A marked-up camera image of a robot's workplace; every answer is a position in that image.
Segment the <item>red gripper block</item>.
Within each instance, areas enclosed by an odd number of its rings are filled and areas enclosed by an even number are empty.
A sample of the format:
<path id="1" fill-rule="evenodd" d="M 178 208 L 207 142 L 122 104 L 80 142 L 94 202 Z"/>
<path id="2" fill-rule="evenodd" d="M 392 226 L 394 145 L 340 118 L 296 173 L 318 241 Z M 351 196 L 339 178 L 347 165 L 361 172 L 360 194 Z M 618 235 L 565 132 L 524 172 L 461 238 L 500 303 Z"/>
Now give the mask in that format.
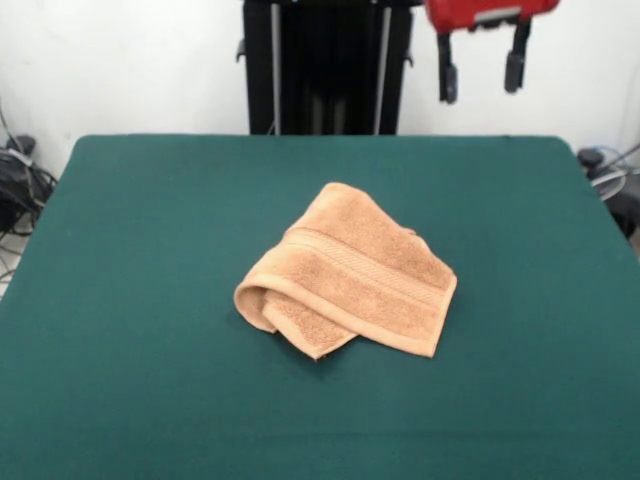
<path id="1" fill-rule="evenodd" d="M 452 61 L 451 32 L 517 24 L 506 59 L 504 89 L 516 93 L 523 87 L 527 44 L 533 16 L 554 10 L 558 0 L 427 0 L 428 18 L 438 32 L 439 100 L 457 100 L 457 68 Z"/>

